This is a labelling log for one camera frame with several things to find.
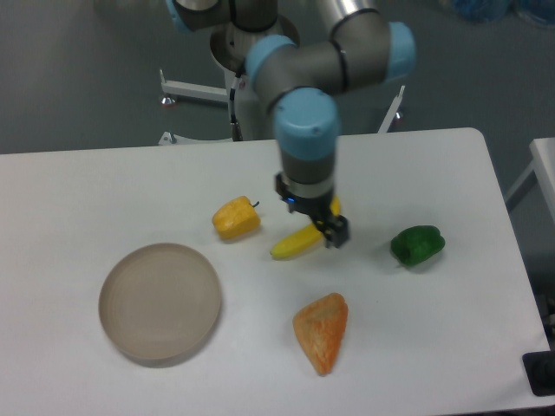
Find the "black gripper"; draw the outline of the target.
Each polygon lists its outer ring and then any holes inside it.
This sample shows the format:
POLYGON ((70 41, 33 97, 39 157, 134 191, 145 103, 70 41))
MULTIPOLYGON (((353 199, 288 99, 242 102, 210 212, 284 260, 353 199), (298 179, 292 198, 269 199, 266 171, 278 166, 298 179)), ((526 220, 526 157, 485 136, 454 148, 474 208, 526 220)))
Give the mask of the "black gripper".
POLYGON ((289 212, 302 213, 312 220, 327 249, 339 249, 349 241, 349 220, 330 208, 335 196, 334 174, 316 183, 303 184, 280 172, 275 176, 275 190, 289 212))

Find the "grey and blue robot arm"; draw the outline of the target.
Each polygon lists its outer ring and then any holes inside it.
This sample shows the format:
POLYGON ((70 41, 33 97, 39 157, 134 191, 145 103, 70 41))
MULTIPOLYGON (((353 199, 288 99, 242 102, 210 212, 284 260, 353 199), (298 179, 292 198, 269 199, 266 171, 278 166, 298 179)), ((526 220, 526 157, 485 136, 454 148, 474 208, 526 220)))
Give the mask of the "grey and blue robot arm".
POLYGON ((235 97, 246 85, 258 104, 253 117, 271 120, 279 146, 278 195, 290 211, 310 218, 327 245, 342 246, 349 223, 330 208, 341 130, 334 96, 409 74, 416 61, 409 27, 387 22, 372 1, 320 1, 328 37, 302 46, 275 1, 170 1, 166 7, 179 30, 212 30, 212 56, 230 79, 225 88, 165 79, 165 100, 226 104, 232 137, 241 140, 235 97))

